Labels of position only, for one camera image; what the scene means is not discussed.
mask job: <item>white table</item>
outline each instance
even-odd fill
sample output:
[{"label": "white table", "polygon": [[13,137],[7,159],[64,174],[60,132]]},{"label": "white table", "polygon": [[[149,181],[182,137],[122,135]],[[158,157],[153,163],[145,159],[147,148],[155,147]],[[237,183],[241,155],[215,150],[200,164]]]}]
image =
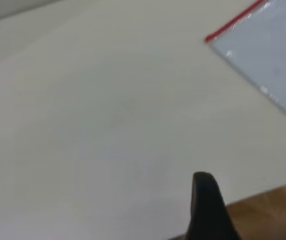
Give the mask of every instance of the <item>white table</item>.
[{"label": "white table", "polygon": [[0,21],[0,240],[163,240],[191,177],[286,184],[286,116],[203,44],[251,0],[66,0]]}]

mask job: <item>black object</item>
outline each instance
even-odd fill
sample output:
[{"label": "black object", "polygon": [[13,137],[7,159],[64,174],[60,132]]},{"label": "black object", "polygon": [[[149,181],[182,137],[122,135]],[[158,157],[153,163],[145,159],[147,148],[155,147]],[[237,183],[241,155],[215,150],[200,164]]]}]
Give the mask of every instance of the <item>black object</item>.
[{"label": "black object", "polygon": [[191,222],[176,240],[241,240],[228,215],[215,178],[206,172],[193,176]]}]

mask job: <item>clear plastic sleeve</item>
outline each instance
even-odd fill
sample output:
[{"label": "clear plastic sleeve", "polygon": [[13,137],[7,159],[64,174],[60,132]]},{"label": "clear plastic sleeve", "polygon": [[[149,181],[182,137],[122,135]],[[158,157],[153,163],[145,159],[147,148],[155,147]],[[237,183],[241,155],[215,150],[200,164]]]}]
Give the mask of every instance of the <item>clear plastic sleeve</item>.
[{"label": "clear plastic sleeve", "polygon": [[286,0],[259,0],[205,41],[286,113]]}]

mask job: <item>wooden surface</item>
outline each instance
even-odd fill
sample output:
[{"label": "wooden surface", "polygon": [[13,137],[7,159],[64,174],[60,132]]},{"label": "wooden surface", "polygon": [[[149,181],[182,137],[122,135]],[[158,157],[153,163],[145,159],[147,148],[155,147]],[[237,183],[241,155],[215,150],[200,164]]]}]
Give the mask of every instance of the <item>wooden surface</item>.
[{"label": "wooden surface", "polygon": [[286,186],[228,206],[243,240],[286,240]]}]

